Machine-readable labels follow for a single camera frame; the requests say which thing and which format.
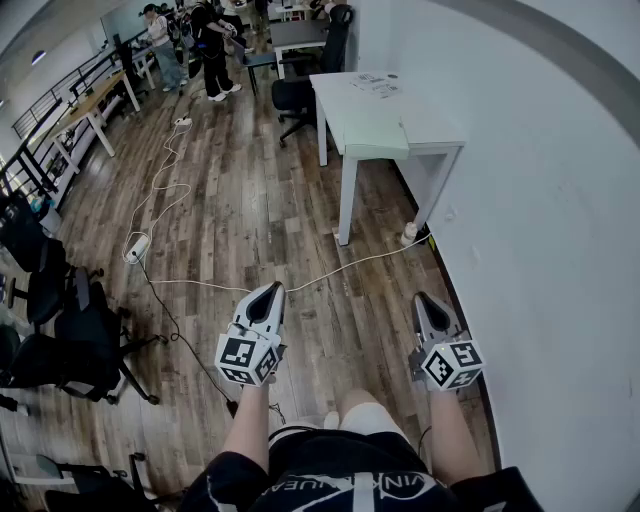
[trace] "papers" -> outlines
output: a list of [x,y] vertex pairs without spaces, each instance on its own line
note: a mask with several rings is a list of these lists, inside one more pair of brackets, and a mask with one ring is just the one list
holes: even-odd
[[380,99],[402,92],[397,77],[384,73],[360,73],[351,79],[351,85]]

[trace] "paper on desk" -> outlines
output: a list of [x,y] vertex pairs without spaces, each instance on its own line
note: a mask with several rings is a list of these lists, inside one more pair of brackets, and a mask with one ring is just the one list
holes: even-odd
[[360,73],[351,79],[351,85],[380,99],[402,92],[397,80],[384,74]]
[[361,160],[409,158],[409,142],[400,117],[384,108],[352,112],[344,127],[345,155]]

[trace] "extension cord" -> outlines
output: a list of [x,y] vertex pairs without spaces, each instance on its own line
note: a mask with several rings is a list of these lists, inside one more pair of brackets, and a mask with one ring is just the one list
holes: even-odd
[[[153,181],[151,182],[151,192],[149,192],[149,195],[144,199],[144,201],[142,201],[142,203],[140,203],[138,206],[136,206],[136,209],[133,211],[133,214],[131,215],[131,223],[129,224],[129,232],[127,233],[127,239],[125,240],[124,246],[122,248],[122,259],[126,263],[129,263],[129,264],[132,264],[132,265],[135,265],[136,263],[140,263],[142,265],[143,270],[145,269],[143,260],[145,260],[146,254],[149,252],[149,248],[151,247],[151,244],[153,243],[153,228],[158,223],[158,221],[162,218],[162,216],[165,213],[167,213],[167,211],[169,211],[173,206],[175,206],[180,201],[185,199],[191,193],[191,185],[187,185],[186,183],[177,183],[175,185],[169,185],[167,187],[156,187],[155,186],[155,182],[156,182],[156,179],[158,178],[158,176],[162,172],[164,172],[167,169],[169,169],[169,168],[173,167],[174,165],[176,165],[181,160],[180,154],[177,151],[175,151],[174,149],[171,148],[171,143],[173,142],[173,140],[178,135],[184,135],[185,133],[189,132],[191,130],[192,126],[193,126],[193,121],[191,120],[191,118],[188,118],[188,117],[185,116],[183,118],[176,119],[176,121],[174,122],[174,126],[175,127],[173,129],[173,133],[171,134],[171,136],[167,139],[167,141],[163,145],[163,147],[165,149],[169,150],[169,155],[167,156],[167,158],[164,159],[164,161],[162,162],[162,165],[160,167],[160,170],[153,177]],[[185,127],[187,127],[187,129],[183,130],[181,132],[178,132],[178,128],[180,126],[185,126]],[[176,159],[173,161],[173,163],[171,163],[169,165],[165,165],[167,163],[167,160],[169,160],[169,158],[171,157],[171,155],[176,155]],[[169,190],[169,189],[175,188],[175,187],[187,187],[188,190],[182,197],[180,197],[179,199],[177,199],[176,201],[171,203],[169,206],[167,206],[164,210],[162,210],[160,215],[158,215],[158,218],[151,223],[151,227],[149,228],[149,234],[144,233],[142,231],[132,231],[132,229],[133,229],[133,219],[135,218],[136,212],[149,200],[149,198],[151,198],[151,196],[153,195],[153,192],[155,190]],[[141,235],[140,238],[138,239],[138,241],[136,242],[136,246],[138,244],[141,244],[140,250],[141,251],[144,250],[144,252],[138,252],[138,250],[136,249],[136,246],[134,246],[134,247],[132,247],[130,249],[130,251],[125,256],[125,250],[126,250],[127,246],[129,245],[129,242],[131,241],[131,237],[133,235]],[[331,277],[332,275],[337,274],[338,272],[341,272],[342,270],[344,270],[346,268],[352,267],[353,265],[358,265],[358,264],[363,263],[365,261],[374,260],[374,259],[377,259],[377,258],[386,258],[387,256],[392,256],[394,254],[398,254],[400,252],[406,251],[407,249],[410,249],[414,245],[418,245],[418,244],[426,241],[429,237],[433,237],[433,235],[431,233],[429,233],[426,236],[420,238],[419,240],[416,240],[412,244],[407,245],[406,247],[402,247],[401,249],[397,249],[395,251],[387,252],[385,254],[377,254],[375,256],[369,256],[367,258],[362,258],[360,260],[351,262],[351,263],[349,263],[347,265],[344,265],[344,266],[334,270],[333,272],[330,272],[330,273],[325,274],[325,275],[323,275],[321,277],[318,277],[317,279],[314,279],[313,281],[309,281],[308,283],[303,284],[302,286],[298,286],[297,288],[292,288],[291,290],[286,290],[286,291],[287,291],[287,293],[297,292],[297,291],[302,290],[303,288],[311,286],[314,283],[317,283],[318,281],[322,281],[323,279]],[[169,280],[169,281],[155,281],[155,280],[151,281],[149,279],[149,276],[147,275],[146,271],[145,271],[145,278],[147,279],[147,282],[149,282],[150,284],[188,283],[188,284],[197,284],[197,285],[201,285],[201,286],[209,286],[211,288],[218,288],[218,289],[221,289],[221,290],[240,291],[240,292],[251,293],[251,290],[247,290],[246,288],[236,288],[236,287],[231,287],[231,286],[222,286],[222,285],[219,285],[219,284],[205,283],[205,282],[202,282],[202,281],[194,281],[194,280],[191,280],[191,279],[175,279],[175,280]]]

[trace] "white sneaker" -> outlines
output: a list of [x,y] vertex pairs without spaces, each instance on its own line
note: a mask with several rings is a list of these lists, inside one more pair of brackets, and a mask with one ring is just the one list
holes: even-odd
[[233,84],[233,87],[231,89],[224,92],[229,94],[230,92],[238,92],[240,89],[242,89],[242,84]]
[[222,101],[226,97],[227,97],[227,95],[225,93],[223,93],[223,92],[221,92],[217,96],[207,96],[207,98],[209,98],[209,101]]

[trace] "desk leg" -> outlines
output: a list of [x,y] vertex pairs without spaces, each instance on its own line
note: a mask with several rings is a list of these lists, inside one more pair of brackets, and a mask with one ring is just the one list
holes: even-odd
[[136,109],[136,112],[140,112],[140,105],[138,105],[138,100],[136,98],[136,95],[133,94],[133,89],[131,88],[131,83],[129,82],[129,78],[127,78],[126,73],[122,76],[122,81],[124,82],[124,86],[127,88],[127,92],[129,93],[129,98],[131,98],[131,103],[133,103],[133,108]]
[[73,169],[73,172],[78,174],[80,172],[80,169],[78,169],[78,166],[73,163],[73,160],[71,159],[71,155],[64,148],[64,146],[62,145],[60,140],[58,140],[58,137],[55,137],[53,139],[53,143],[58,148],[58,151],[60,151],[60,154],[62,155],[62,158],[64,158],[67,161],[67,164],[69,164],[69,167],[71,167]]
[[93,110],[93,113],[96,115],[96,119],[100,121],[100,126],[102,126],[103,128],[106,128],[107,122],[105,121],[104,116],[102,115],[102,112],[100,112],[100,107],[96,107]]
[[284,78],[284,65],[280,64],[282,60],[282,50],[276,48],[276,61],[278,62],[278,78]]
[[327,165],[327,117],[316,94],[316,124],[318,125],[318,158],[320,165]]
[[147,61],[147,58],[144,58],[144,65],[142,66],[142,69],[144,69],[144,74],[147,75],[147,81],[149,82],[149,87],[151,87],[152,91],[156,90],[156,84],[153,81],[153,78],[151,78],[151,71],[149,71],[149,62]]
[[93,117],[91,114],[87,116],[87,119],[89,119],[89,122],[91,123],[91,127],[93,128],[93,131],[96,132],[96,135],[100,139],[100,142],[102,142],[104,149],[106,149],[107,153],[109,153],[109,156],[115,156],[116,152],[113,150],[113,147],[111,146],[111,144],[109,144],[109,140],[107,139],[106,135],[102,131],[102,128],[100,127],[100,123],[98,122],[98,120],[95,117]]
[[431,193],[426,198],[424,203],[420,205],[420,209],[416,215],[416,218],[413,222],[415,222],[418,229],[422,228],[425,222],[429,219],[429,215],[431,215],[431,211],[433,207],[436,205],[436,201],[438,197],[440,197],[440,192],[442,191],[442,187],[444,187],[445,181],[447,181],[447,177],[453,168],[453,164],[456,161],[456,157],[458,156],[458,152],[460,151],[459,147],[451,147],[447,148],[446,156],[440,164],[440,169],[438,169],[438,175],[434,180],[433,186],[431,187]]
[[349,243],[357,176],[358,160],[344,156],[342,159],[342,186],[340,187],[340,226],[338,227],[338,243],[340,245]]

